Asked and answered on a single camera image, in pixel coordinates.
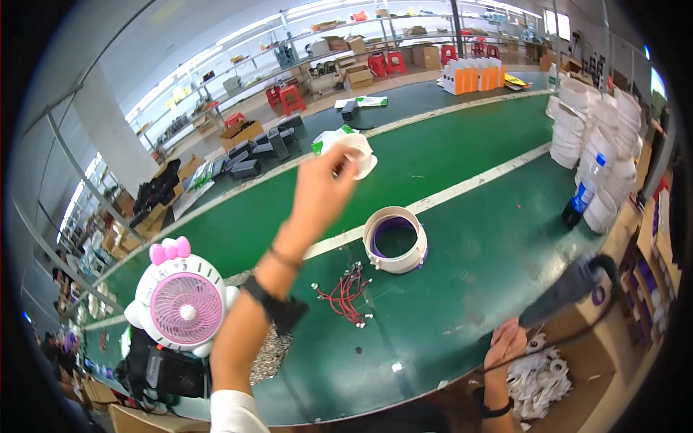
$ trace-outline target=green label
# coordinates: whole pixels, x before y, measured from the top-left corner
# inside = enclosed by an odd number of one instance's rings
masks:
[[[313,153],[315,153],[317,156],[322,154],[322,140],[311,144],[310,147],[313,149]]]

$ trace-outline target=fan guard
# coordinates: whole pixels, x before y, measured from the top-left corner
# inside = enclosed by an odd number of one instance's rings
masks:
[[[207,341],[219,328],[222,312],[214,285],[190,272],[166,277],[154,289],[150,302],[154,326],[163,337],[181,345]]]

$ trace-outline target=pink bow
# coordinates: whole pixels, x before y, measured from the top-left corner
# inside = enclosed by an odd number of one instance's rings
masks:
[[[178,257],[190,257],[190,242],[188,242],[188,239],[185,236],[181,236],[175,242],[175,245],[169,245],[168,247],[162,244],[151,245],[149,247],[149,259],[152,263],[159,266],[167,260],[173,260]]]

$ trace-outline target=black wristband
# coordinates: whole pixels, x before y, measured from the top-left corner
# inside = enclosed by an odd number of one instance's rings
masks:
[[[513,400],[512,397],[508,397],[508,405],[506,407],[498,410],[490,410],[488,406],[484,404],[484,388],[475,389],[472,391],[472,395],[474,396],[474,400],[479,407],[479,412],[483,419],[498,418],[499,416],[507,414],[510,412],[510,409],[515,407],[515,400]]]
[[[246,289],[263,306],[267,319],[274,322],[279,335],[288,334],[291,328],[308,312],[308,304],[303,301],[290,297],[286,302],[282,302],[273,298],[258,284],[253,275],[241,287]]]
[[[282,256],[280,253],[274,250],[274,247],[270,245],[270,248],[267,249],[270,254],[274,256],[275,259],[279,260],[283,265],[286,265],[288,267],[292,267],[295,270],[301,269],[301,266],[303,266],[303,261],[301,260],[300,263],[295,263],[292,262],[291,260],[287,259],[286,257]]]

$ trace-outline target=red plastic stool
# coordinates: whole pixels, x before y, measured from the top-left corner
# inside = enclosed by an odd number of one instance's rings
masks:
[[[281,98],[279,97],[279,86],[265,89],[265,95],[267,95],[267,102],[270,103],[270,107],[281,104]]]
[[[500,55],[498,55],[498,47],[495,45],[489,45],[486,48],[486,56],[487,57],[495,57],[500,60]]]
[[[233,113],[224,121],[224,127],[229,127],[234,123],[239,122],[240,119],[245,120],[245,116],[243,116],[241,113]]]
[[[370,69],[376,77],[384,77],[387,75],[387,65],[385,64],[385,56],[375,54],[368,58],[368,69]]]
[[[457,60],[457,53],[454,45],[443,45],[440,48],[440,62],[443,66],[447,65],[450,60]]]
[[[395,72],[407,73],[407,68],[404,66],[404,57],[399,51],[387,52],[387,73]]]
[[[472,55],[475,57],[484,57],[484,46],[480,42],[472,42]]]
[[[288,100],[288,96],[294,97],[293,100]],[[281,104],[284,106],[284,114],[289,116],[295,109],[306,109],[306,104],[301,99],[299,95],[299,90],[294,85],[286,86],[279,91],[279,97],[281,98]]]

